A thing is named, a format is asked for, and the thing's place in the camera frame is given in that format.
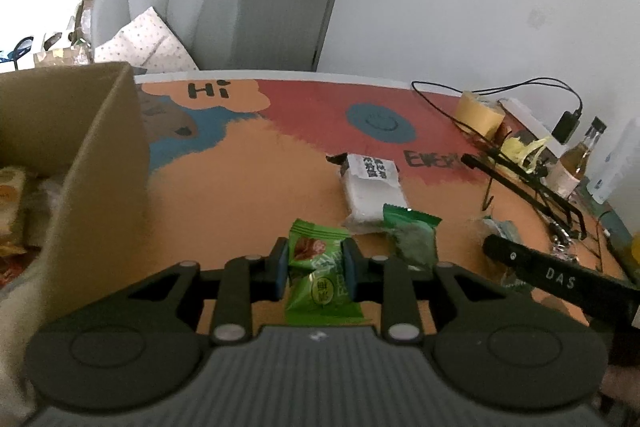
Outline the person's hand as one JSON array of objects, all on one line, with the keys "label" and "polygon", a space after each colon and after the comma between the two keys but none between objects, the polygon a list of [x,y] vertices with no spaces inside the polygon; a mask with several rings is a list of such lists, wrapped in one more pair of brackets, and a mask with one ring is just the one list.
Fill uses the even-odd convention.
[{"label": "person's hand", "polygon": [[639,425],[639,367],[610,365],[600,386],[600,413],[611,426]]}]

